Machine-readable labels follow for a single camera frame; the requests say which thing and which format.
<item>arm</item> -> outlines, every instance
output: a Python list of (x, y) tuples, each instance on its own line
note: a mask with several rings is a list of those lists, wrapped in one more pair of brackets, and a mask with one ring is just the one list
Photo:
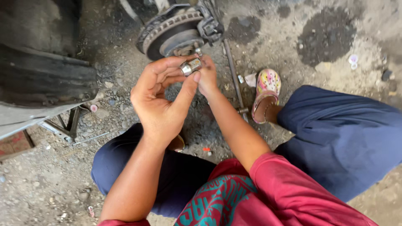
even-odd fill
[(232, 107), (216, 85), (216, 69), (211, 58), (202, 57), (203, 68), (199, 89), (207, 98), (212, 113), (233, 154), (243, 167), (250, 168), (258, 157), (271, 151), (268, 144)]
[[(201, 74), (184, 77), (179, 66), (186, 58), (170, 57), (150, 63), (131, 90), (131, 102), (144, 134), (127, 165), (114, 182), (100, 221), (134, 222), (145, 219), (154, 205), (164, 151), (183, 127)], [(175, 82), (183, 86), (174, 102), (164, 90)]]

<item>oil stain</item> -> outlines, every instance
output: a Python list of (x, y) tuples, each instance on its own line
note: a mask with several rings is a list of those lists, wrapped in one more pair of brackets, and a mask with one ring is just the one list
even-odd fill
[(261, 21), (255, 16), (237, 16), (230, 19), (225, 37), (237, 43), (247, 45), (256, 37), (261, 29)]
[(349, 52), (356, 34), (353, 19), (338, 7), (324, 8), (314, 15), (298, 38), (297, 52), (304, 64), (334, 62)]
[(288, 5), (280, 6), (277, 13), (281, 18), (287, 18), (290, 14), (290, 7)]

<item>person's right hand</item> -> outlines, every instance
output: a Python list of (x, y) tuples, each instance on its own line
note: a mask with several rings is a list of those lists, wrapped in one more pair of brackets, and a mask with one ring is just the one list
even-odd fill
[(206, 98), (211, 96), (214, 92), (219, 92), (218, 85), (216, 83), (216, 67), (212, 59), (208, 55), (203, 55), (200, 57), (202, 68), (201, 79), (198, 84), (198, 89), (201, 94)]

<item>red t-shirt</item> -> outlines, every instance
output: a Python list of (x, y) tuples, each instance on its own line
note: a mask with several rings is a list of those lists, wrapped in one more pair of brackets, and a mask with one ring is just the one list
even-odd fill
[[(100, 226), (148, 226), (147, 220), (106, 220)], [(282, 156), (267, 153), (250, 175), (236, 159), (219, 163), (174, 226), (364, 225), (371, 219), (343, 203)]]

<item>navy blue pants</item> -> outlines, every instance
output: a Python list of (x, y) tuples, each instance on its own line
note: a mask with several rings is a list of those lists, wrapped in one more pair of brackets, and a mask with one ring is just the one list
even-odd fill
[[(295, 136), (275, 152), (344, 202), (402, 160), (402, 114), (369, 98), (302, 86), (279, 112), (278, 124)], [(137, 123), (96, 153), (91, 176), (103, 194), (122, 172), (142, 132)], [(177, 218), (214, 167), (167, 150), (152, 212)]]

